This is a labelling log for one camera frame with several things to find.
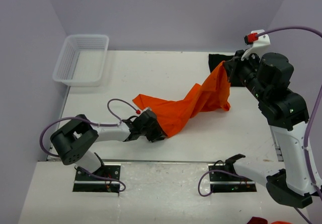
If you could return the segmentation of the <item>orange t shirt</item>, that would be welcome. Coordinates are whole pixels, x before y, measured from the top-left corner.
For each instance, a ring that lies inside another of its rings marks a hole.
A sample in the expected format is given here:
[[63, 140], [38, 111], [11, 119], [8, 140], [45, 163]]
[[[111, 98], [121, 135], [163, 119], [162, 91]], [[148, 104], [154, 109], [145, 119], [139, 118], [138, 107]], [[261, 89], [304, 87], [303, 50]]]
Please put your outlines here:
[[172, 137], [200, 112], [230, 110], [230, 83], [223, 63], [210, 73], [203, 84], [195, 84], [182, 100], [170, 101], [139, 94], [132, 101], [141, 110], [150, 107], [163, 131]]

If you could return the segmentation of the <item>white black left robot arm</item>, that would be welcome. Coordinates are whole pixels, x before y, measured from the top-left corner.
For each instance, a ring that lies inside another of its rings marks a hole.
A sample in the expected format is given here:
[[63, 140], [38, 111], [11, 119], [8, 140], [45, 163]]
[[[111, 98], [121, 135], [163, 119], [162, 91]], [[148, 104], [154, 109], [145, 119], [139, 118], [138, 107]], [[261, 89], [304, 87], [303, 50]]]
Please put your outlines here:
[[100, 180], [105, 173], [102, 160], [90, 151], [94, 143], [129, 142], [140, 137], [156, 142], [168, 137], [150, 109], [145, 109], [138, 116], [122, 119], [118, 124], [94, 123], [83, 114], [67, 120], [51, 135], [50, 141], [64, 165], [74, 164], [85, 169], [93, 180]]

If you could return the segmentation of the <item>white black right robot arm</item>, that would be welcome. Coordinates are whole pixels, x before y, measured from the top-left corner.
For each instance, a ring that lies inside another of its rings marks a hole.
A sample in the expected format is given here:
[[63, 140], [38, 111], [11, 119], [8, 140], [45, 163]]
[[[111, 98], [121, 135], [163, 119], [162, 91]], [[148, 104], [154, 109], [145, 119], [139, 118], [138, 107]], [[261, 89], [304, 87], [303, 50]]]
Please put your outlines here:
[[319, 176], [305, 131], [309, 114], [305, 100], [289, 89], [294, 68], [279, 53], [252, 53], [243, 59], [243, 50], [224, 63], [227, 76], [238, 79], [258, 101], [258, 108], [267, 119], [277, 155], [284, 163], [260, 163], [242, 154], [225, 162], [225, 176], [236, 180], [242, 176], [266, 187], [279, 204], [305, 208], [321, 190]]

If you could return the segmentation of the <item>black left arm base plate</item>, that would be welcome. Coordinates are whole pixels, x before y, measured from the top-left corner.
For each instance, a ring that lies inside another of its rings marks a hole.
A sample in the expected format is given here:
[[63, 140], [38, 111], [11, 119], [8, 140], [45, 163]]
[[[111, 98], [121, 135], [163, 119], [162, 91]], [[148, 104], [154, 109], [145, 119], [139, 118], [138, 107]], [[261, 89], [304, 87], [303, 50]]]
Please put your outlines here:
[[123, 189], [121, 184], [115, 181], [120, 180], [121, 165], [105, 165], [94, 173], [103, 178], [113, 179], [113, 181], [93, 177], [84, 172], [80, 167], [75, 169], [73, 192], [119, 193]]

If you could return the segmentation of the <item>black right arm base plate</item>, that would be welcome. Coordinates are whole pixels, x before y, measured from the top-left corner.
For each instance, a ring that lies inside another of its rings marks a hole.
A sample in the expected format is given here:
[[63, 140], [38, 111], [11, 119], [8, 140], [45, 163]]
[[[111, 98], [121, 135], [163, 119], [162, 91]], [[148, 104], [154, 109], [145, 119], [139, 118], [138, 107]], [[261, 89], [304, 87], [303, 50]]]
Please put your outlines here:
[[209, 174], [209, 179], [212, 193], [242, 193], [257, 191], [255, 182], [250, 179], [238, 178], [213, 171]]

